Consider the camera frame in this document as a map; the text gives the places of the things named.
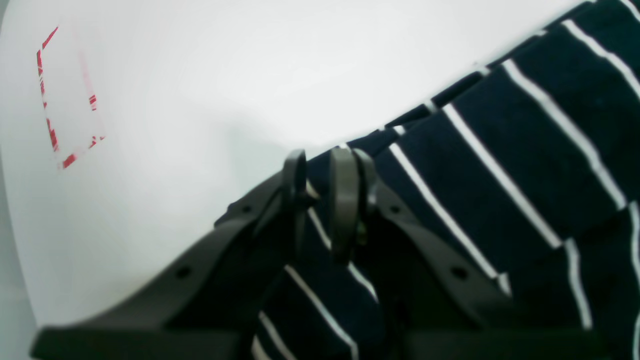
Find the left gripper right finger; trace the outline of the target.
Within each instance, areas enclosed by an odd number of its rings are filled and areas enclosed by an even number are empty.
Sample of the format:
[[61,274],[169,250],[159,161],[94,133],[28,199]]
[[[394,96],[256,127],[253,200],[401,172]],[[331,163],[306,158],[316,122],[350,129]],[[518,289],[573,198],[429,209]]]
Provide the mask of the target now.
[[423,227],[363,150],[329,160],[329,237],[370,278],[392,360],[607,360],[596,332],[548,326]]

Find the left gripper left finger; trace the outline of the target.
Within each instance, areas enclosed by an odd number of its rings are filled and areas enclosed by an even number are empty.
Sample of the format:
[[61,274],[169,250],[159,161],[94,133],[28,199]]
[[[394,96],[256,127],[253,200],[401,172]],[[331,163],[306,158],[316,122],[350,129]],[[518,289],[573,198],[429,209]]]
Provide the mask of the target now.
[[46,326],[37,360],[244,360],[258,312],[300,258],[307,161],[293,150],[277,174],[234,203],[214,229],[142,289],[74,325]]

